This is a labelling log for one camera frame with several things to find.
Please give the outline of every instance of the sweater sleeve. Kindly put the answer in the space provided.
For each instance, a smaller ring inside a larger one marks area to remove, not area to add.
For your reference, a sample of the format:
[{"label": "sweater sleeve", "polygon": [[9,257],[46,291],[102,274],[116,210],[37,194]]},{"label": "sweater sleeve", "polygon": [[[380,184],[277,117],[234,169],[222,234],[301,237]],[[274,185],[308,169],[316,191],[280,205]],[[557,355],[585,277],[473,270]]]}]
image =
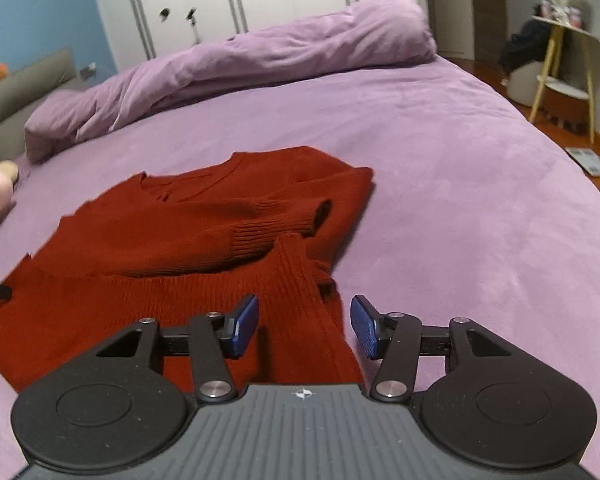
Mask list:
[{"label": "sweater sleeve", "polygon": [[328,197],[331,208],[315,233],[305,239],[307,257],[322,269],[347,239],[372,192],[373,170],[354,168],[314,148],[299,148],[294,161],[294,184],[277,196]]},{"label": "sweater sleeve", "polygon": [[[181,203],[166,205],[167,211],[151,206],[87,233],[83,222],[65,218],[34,259],[46,272],[71,276],[221,270],[267,253],[279,234],[312,236],[330,205],[314,197]],[[76,244],[80,237],[83,243]]]}]

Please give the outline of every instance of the gray headboard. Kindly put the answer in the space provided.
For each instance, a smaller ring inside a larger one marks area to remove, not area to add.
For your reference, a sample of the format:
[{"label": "gray headboard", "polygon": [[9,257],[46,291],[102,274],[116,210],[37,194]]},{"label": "gray headboard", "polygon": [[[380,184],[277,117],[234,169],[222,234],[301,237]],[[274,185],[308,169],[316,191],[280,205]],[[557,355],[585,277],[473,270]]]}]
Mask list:
[{"label": "gray headboard", "polygon": [[49,92],[57,88],[87,88],[76,77],[69,48],[43,57],[0,81],[0,160],[13,160],[24,153],[24,124]]}]

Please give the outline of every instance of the bed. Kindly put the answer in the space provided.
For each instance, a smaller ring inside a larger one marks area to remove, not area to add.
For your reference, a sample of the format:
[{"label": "bed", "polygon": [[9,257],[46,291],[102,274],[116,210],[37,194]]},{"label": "bed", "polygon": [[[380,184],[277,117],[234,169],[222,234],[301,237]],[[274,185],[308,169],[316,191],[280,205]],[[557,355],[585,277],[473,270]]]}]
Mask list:
[{"label": "bed", "polygon": [[[573,378],[598,407],[582,464],[600,478],[600,193],[578,166],[503,97],[435,56],[216,94],[162,102],[160,113],[24,168],[0,227],[0,280],[62,215],[132,174],[311,145],[375,171],[334,270],[345,310],[365,294],[426,324],[470,317]],[[439,358],[423,361],[420,389],[443,374]],[[372,364],[361,364],[369,376]],[[25,464],[10,431],[14,398],[0,377],[0,480]]]}]

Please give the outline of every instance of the yellow stool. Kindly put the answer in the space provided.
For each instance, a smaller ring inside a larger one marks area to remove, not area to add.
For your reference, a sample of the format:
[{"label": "yellow stool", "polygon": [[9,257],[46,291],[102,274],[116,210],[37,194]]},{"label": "yellow stool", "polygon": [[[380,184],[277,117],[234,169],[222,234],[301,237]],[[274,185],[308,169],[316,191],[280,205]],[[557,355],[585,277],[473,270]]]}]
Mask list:
[{"label": "yellow stool", "polygon": [[[593,38],[593,35],[582,30],[581,28],[571,27],[571,25],[564,25],[556,22],[555,20],[548,20],[541,18],[540,16],[534,16],[535,20],[540,22],[550,23],[551,37],[549,38],[549,45],[546,48],[546,55],[544,57],[544,65],[542,66],[542,72],[539,76],[538,90],[536,91],[536,98],[534,99],[534,105],[531,108],[531,115],[529,115],[529,122],[534,123],[536,121],[536,115],[538,114],[538,108],[542,104],[542,95],[544,94],[544,87],[547,85],[549,72],[551,71],[551,78],[555,80],[558,77],[558,69],[560,68],[560,58],[562,57],[562,40],[564,39],[564,31],[572,30],[578,34],[580,41],[582,42],[582,50],[584,52],[584,63],[587,72],[587,100],[589,101],[589,141],[593,144],[596,135],[596,101],[593,93],[593,73],[591,71],[591,58],[589,55],[589,38]],[[559,87],[552,88],[558,92],[570,95],[568,91],[564,91],[565,88],[569,88],[568,85],[562,83]],[[579,89],[573,89],[573,94],[582,92]]]}]

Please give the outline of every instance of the power outlet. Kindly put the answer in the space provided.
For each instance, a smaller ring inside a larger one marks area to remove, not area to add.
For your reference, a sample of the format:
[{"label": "power outlet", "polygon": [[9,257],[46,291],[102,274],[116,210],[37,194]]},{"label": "power outlet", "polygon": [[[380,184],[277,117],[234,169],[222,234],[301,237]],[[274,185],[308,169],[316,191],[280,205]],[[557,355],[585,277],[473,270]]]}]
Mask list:
[{"label": "power outlet", "polygon": [[86,67],[80,69],[80,78],[85,80],[96,75],[96,64],[89,63]]}]

